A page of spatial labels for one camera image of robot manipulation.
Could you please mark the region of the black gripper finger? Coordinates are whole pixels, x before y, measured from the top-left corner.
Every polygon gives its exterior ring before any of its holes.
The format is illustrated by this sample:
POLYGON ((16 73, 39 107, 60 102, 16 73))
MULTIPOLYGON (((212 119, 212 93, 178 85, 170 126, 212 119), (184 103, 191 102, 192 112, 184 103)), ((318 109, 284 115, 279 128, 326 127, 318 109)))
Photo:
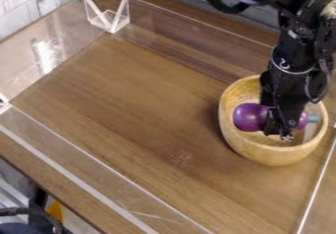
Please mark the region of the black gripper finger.
POLYGON ((280 115, 280 138, 283 142, 291 142, 295 139, 294 131, 299 127, 300 117, 299 113, 291 116, 280 115))
POLYGON ((278 135, 280 133, 279 112, 275 108, 271 108, 267 112, 263 132, 266 136, 278 135))

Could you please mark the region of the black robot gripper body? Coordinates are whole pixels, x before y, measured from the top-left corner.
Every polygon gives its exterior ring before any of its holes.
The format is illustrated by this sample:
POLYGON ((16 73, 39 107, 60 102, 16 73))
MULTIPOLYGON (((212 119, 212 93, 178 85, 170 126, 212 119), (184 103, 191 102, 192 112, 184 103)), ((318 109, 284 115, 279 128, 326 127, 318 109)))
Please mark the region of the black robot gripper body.
POLYGON ((296 53, 276 47, 262 74, 262 104, 272 109, 278 125, 298 125, 308 103, 330 91, 332 58, 312 52, 296 53))

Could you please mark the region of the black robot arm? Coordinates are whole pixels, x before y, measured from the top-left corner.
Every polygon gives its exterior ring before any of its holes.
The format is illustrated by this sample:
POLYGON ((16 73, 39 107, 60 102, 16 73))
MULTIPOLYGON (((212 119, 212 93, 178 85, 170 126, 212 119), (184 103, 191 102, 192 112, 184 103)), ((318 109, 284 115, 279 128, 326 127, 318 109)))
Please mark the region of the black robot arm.
POLYGON ((336 69, 336 0, 264 0, 279 10, 280 40, 262 74, 262 131, 291 141, 306 105, 319 102, 336 69))

